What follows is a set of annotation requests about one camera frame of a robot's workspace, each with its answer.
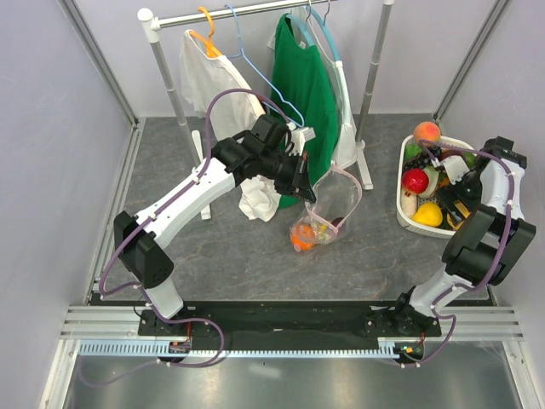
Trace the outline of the clear pink-dotted zip bag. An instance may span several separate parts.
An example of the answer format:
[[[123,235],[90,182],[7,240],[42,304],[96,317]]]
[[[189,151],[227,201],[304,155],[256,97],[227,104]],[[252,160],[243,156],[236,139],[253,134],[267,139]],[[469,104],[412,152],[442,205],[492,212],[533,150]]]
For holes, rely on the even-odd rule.
[[[306,202],[304,211],[290,228],[305,223],[314,231],[315,228],[325,225],[335,235],[328,244],[323,244],[329,245],[344,238],[350,230],[350,220],[361,202],[363,188],[356,176],[333,164],[313,185],[313,191],[316,202],[313,204]],[[338,229],[331,225],[337,217],[346,219],[344,228]]]

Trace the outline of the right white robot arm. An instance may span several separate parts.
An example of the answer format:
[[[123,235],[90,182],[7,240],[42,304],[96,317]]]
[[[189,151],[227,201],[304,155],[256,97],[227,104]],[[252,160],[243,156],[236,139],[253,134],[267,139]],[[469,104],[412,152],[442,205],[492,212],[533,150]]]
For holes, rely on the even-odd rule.
[[[398,297],[386,322],[396,335],[438,336],[439,313],[459,296],[499,285],[536,235],[519,204],[526,156],[513,141],[489,139],[478,151],[421,141],[422,153],[405,172],[432,166],[447,182],[435,189],[435,202],[453,229],[442,268],[428,281]]]

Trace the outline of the red apple toy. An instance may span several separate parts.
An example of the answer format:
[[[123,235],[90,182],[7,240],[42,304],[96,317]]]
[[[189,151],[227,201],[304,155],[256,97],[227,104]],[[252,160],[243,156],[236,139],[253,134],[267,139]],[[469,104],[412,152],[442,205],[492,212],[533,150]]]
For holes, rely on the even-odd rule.
[[[429,177],[422,169],[411,169],[402,175],[401,184],[406,192],[420,194],[426,191]]]

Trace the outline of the orange toy fruit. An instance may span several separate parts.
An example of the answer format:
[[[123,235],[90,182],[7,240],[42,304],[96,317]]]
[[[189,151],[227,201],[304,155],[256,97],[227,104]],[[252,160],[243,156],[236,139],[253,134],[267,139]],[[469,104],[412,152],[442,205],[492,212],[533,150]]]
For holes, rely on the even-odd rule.
[[[302,223],[290,229],[290,241],[295,251],[309,251],[316,245],[315,233],[312,227]]]

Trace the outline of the peach toy fruit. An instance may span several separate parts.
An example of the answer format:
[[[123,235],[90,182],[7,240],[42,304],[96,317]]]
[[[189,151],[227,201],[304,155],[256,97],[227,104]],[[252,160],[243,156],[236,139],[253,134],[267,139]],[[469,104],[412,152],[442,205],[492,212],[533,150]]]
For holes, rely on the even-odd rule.
[[[415,127],[413,137],[416,142],[438,141],[441,137],[441,130],[433,122],[422,122]]]

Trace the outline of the purple eggplant toy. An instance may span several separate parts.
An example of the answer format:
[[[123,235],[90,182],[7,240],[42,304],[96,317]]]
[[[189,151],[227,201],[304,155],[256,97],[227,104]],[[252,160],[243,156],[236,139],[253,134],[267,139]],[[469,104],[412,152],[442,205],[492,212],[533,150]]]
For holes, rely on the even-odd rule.
[[[337,217],[331,222],[331,225],[338,229],[344,228],[345,224],[346,224],[346,219],[344,217]]]

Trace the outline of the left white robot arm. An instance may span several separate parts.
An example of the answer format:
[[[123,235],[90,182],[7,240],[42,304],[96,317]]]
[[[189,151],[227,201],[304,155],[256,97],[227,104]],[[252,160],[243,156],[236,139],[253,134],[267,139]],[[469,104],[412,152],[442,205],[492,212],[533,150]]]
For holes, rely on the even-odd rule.
[[[296,129],[261,115],[251,129],[218,141],[203,163],[156,203],[134,216],[122,211],[115,217],[115,258],[136,278],[167,334],[184,331],[187,316],[165,248],[207,205],[256,176],[271,180],[281,195],[315,202],[304,149],[314,137],[309,127]]]

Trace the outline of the yellow pear toy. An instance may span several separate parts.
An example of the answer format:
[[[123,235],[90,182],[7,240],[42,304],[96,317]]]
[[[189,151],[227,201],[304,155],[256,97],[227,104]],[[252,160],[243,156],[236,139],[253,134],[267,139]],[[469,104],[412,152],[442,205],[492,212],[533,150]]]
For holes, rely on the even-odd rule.
[[[417,212],[412,217],[412,221],[424,226],[436,228],[443,222],[443,213],[436,203],[427,202],[418,208]]]

